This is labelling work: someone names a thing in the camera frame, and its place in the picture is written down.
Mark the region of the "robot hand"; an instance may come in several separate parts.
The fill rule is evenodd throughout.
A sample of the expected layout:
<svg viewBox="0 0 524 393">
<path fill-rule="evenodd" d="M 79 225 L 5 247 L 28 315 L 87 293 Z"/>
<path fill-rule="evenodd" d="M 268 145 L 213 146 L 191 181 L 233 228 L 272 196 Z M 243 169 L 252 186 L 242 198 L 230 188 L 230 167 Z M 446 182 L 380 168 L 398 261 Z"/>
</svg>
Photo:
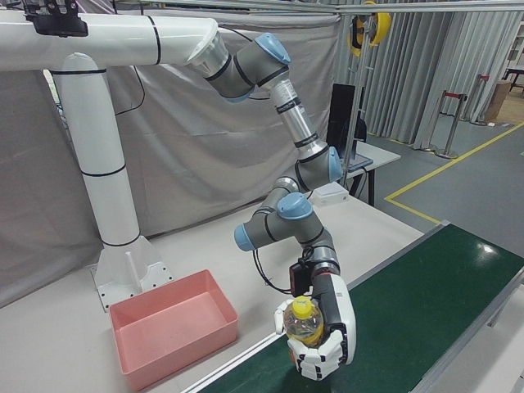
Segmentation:
<svg viewBox="0 0 524 393">
<path fill-rule="evenodd" d="M 322 273 L 313 278 L 312 297 L 323 315 L 323 343 L 317 348 L 289 338 L 287 345 L 301 376 L 321 381 L 342 364 L 351 364 L 356 347 L 355 312 L 341 276 Z"/>
</svg>

